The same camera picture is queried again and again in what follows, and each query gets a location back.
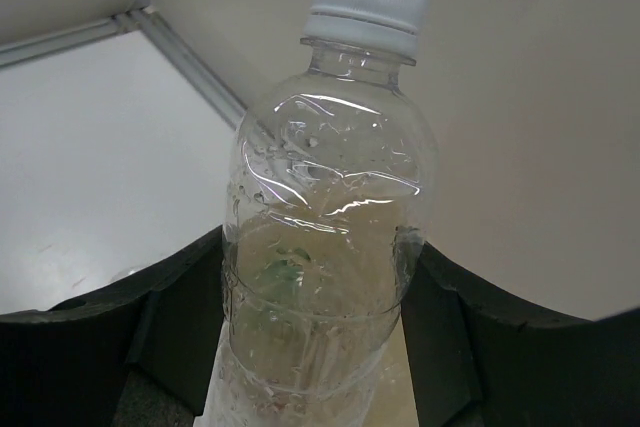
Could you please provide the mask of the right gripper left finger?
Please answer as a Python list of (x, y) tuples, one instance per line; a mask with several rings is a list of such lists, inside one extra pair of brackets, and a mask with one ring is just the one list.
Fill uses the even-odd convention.
[(190, 426), (220, 329), (222, 232), (46, 310), (1, 318), (5, 426)]

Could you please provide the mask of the clear bottle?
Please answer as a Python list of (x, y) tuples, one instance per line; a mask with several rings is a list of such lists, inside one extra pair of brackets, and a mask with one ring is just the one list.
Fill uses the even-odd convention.
[(312, 0), (306, 71), (244, 115), (230, 157), (223, 225), (224, 322), (209, 420), (238, 426), (220, 377), (228, 342), (230, 250), (260, 228), (382, 234), (422, 245), (433, 202), (435, 137), (399, 86), (427, 0)]

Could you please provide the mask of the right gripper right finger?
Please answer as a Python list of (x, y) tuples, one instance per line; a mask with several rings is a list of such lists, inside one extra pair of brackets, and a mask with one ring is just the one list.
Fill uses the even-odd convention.
[(403, 243), (414, 275), (401, 303), (422, 426), (635, 426), (639, 312), (599, 320), (517, 297)]

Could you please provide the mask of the green plastic bottle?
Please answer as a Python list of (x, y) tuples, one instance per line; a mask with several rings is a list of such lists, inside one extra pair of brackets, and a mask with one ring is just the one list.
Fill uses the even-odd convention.
[(274, 299), (295, 296), (302, 286), (305, 269), (310, 262), (309, 253), (301, 247), (277, 247), (275, 257), (258, 277), (260, 292)]

